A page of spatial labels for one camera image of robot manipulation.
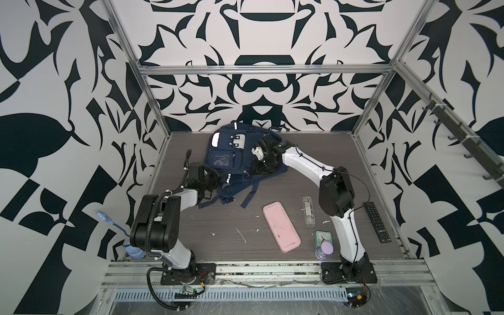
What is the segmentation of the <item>navy blue school backpack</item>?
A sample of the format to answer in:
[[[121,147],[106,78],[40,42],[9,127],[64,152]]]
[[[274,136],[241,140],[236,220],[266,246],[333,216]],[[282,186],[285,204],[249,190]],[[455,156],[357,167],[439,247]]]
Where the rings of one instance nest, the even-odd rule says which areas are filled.
[[[277,172],[269,175],[251,174],[251,163],[255,158],[252,148],[265,134],[270,133],[277,135],[269,129],[236,121],[214,132],[207,147],[204,164],[218,170],[221,180],[215,190],[217,195],[208,202],[201,203],[198,206],[200,209],[218,201],[222,204],[231,203],[236,194],[251,188],[250,193],[241,203],[241,207],[245,209],[254,198],[261,181],[266,181],[287,171],[287,166],[282,164]]]

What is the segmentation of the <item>pink pencil case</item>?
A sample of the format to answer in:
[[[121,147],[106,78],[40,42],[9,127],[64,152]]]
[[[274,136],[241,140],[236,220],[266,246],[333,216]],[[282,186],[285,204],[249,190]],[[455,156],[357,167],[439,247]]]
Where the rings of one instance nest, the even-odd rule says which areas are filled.
[[[282,253],[287,253],[301,245],[301,239],[280,202],[266,205],[262,212]]]

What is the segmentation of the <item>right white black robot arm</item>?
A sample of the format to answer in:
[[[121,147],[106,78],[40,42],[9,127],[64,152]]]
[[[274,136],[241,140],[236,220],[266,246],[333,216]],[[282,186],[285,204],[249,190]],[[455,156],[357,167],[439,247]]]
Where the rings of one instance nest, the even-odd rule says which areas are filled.
[[[282,142],[271,135],[253,145],[254,171],[271,171],[285,165],[310,179],[318,188],[318,204],[335,227],[340,249],[342,278],[348,282],[377,283],[377,274],[370,262],[355,223],[355,193],[352,175],[343,167],[332,167],[303,152],[289,141]]]

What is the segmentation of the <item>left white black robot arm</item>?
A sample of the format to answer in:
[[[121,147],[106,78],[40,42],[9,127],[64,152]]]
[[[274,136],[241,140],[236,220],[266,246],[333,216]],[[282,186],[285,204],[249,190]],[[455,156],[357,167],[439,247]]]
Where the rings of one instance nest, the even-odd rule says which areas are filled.
[[[205,164],[185,164],[180,185],[141,200],[130,233],[130,244],[175,270],[188,269],[193,252],[178,239],[181,212],[201,204],[220,183],[220,173]]]

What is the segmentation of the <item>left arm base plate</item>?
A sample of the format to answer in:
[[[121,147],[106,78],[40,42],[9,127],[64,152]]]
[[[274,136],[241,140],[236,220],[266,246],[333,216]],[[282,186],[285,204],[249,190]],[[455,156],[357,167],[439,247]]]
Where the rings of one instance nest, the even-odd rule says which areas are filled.
[[[160,283],[163,286],[188,284],[190,281],[192,281],[191,284],[201,282],[209,284],[214,282],[216,271],[215,263],[196,263],[184,270],[172,269],[163,272]]]

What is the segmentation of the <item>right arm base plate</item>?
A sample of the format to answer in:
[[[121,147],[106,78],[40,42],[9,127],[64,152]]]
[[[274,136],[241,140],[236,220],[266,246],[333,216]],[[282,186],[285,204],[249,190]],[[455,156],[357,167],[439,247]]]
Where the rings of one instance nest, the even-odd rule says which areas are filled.
[[[377,274],[374,266],[369,261],[360,261],[357,263],[322,263],[322,281],[325,284],[339,283],[378,283]]]

